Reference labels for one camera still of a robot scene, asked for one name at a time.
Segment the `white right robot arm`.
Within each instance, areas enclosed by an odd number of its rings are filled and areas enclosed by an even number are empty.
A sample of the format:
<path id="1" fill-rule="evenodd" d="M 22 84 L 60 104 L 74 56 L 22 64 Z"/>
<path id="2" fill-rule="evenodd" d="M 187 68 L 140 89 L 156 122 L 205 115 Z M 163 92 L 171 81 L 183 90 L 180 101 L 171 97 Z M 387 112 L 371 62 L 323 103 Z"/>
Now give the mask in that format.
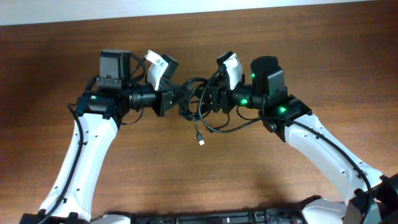
<path id="1" fill-rule="evenodd" d="M 306 104 L 290 95 L 277 57 L 251 62 L 251 84 L 245 82 L 236 54 L 227 52 L 216 62 L 213 78 L 221 83 L 206 88 L 210 103 L 225 113 L 234 106 L 257 110 L 257 120 L 301 152 L 341 195 L 341 203 L 310 199 L 300 210 L 305 223 L 397 223 L 397 176 L 384 175 L 352 153 Z"/>

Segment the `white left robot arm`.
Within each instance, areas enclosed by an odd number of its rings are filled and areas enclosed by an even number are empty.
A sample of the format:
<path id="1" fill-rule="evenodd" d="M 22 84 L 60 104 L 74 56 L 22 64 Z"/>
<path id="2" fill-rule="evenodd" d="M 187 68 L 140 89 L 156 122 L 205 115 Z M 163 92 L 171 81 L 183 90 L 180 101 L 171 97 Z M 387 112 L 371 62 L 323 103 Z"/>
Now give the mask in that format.
<path id="1" fill-rule="evenodd" d="M 89 223 L 98 176 L 123 117 L 144 108 L 163 116 L 176 105 L 178 87 L 170 79 L 177 67 L 172 57 L 151 50 L 144 58 L 102 50 L 99 74 L 68 105 L 75 124 L 58 177 L 38 213 L 23 214 L 21 223 Z"/>

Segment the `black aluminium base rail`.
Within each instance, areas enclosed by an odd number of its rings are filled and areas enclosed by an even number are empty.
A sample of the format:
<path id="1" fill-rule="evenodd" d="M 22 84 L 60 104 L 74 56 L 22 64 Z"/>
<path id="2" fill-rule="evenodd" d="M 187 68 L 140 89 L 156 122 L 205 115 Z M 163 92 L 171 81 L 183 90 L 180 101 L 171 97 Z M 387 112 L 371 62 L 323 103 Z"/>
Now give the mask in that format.
<path id="1" fill-rule="evenodd" d="M 46 214 L 41 209 L 36 214 L 23 214 L 20 222 L 28 223 L 126 223 L 126 224 L 232 224 L 232 223 L 343 223 L 347 209 L 346 202 L 332 202 L 319 195 L 313 195 L 299 203 L 281 208 L 265 210 L 245 209 L 238 212 L 204 214 L 136 215 L 129 212 L 113 211 L 87 220 L 77 212 L 64 215 Z"/>

